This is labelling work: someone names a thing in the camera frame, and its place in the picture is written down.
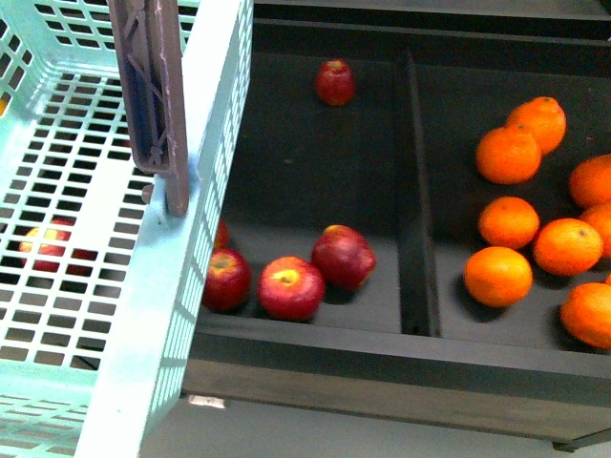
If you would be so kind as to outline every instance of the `red apple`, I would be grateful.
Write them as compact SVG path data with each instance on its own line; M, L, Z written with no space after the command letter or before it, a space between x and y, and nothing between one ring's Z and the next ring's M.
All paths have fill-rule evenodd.
M306 260L285 256L265 267L259 279L258 296L270 317L302 322L318 310L325 296L325 281Z
M346 105L354 96L356 83L348 63L342 59L323 62L316 75L316 94L327 105Z
M74 226L72 221L68 221L66 219L53 219L51 221L52 224L62 225L62 226ZM26 237L36 237L40 228L34 227L26 234ZM61 231L57 229L48 229L45 233L45 239L50 240L62 240L66 241L70 239L71 232L70 231ZM32 250L32 243L29 241L22 241L19 243L19 251L21 253L30 253ZM60 245L52 245L48 243L42 243L40 248L38 249L38 253L46 256L57 256L61 258L64 256L66 248ZM82 249L74 249L72 253L72 258L76 260L95 260L97 253L95 251L90 250L82 250ZM44 272L57 272L59 269L59 262L54 262L52 260L35 260L34 261L34 270L41 270ZM79 276L89 276L91 273L91 268L84 265L75 265L70 264L66 269L66 273L71 275L79 275Z
M4 97L0 98L0 116L4 115L4 112L7 110L7 105L9 105L9 102Z
M328 226L312 249L312 263L330 284L356 291L375 268L375 254L360 233L347 226Z
M228 312L246 302L250 289L250 265L231 248L215 248L208 263L201 303L215 312Z
M219 219L219 226L217 226L217 235L214 239L215 248L225 248L229 244L229 229L224 219Z

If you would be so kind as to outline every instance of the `grey floor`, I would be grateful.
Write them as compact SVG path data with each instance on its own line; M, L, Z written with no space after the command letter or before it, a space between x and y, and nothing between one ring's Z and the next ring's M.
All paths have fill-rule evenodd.
M180 401L140 458L607 458L611 444L569 454L549 442L250 403Z

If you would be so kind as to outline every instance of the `orange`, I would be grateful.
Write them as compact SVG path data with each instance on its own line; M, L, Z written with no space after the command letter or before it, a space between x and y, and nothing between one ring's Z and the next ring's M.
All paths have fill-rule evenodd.
M475 165L492 183L518 184L535 175L541 165L541 150L524 127L499 127L479 141Z
M506 307L528 294L533 271L517 251L489 246L467 260L463 281L476 301L490 307Z
M611 349L611 285L592 282L573 288L560 307L560 320L576 339Z
M538 266L550 274L570 277L589 270L602 255L602 237L580 219L547 223L533 243Z
M505 125L526 126L545 156L554 151L564 138L566 115L553 97L537 97L509 113Z
M582 208L611 202L611 155L590 157L569 176L569 191Z
M539 225L537 212L523 198L511 196L490 202L479 215L477 228L488 243L517 250L535 237Z
M611 258L611 202L588 208L579 219L596 229L602 237L602 257Z

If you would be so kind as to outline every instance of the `basket handle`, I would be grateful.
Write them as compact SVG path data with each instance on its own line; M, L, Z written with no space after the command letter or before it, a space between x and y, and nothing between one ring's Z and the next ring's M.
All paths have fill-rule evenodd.
M168 210L184 217L189 178L177 0L108 6L132 158L142 172L165 179Z

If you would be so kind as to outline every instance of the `plastic basket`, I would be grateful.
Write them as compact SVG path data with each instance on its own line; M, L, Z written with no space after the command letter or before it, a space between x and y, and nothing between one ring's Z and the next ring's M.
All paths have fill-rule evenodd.
M137 456L179 396L249 82L252 0L179 12L182 219L131 161L105 0L0 0L2 458ZM53 229L69 239L40 254Z

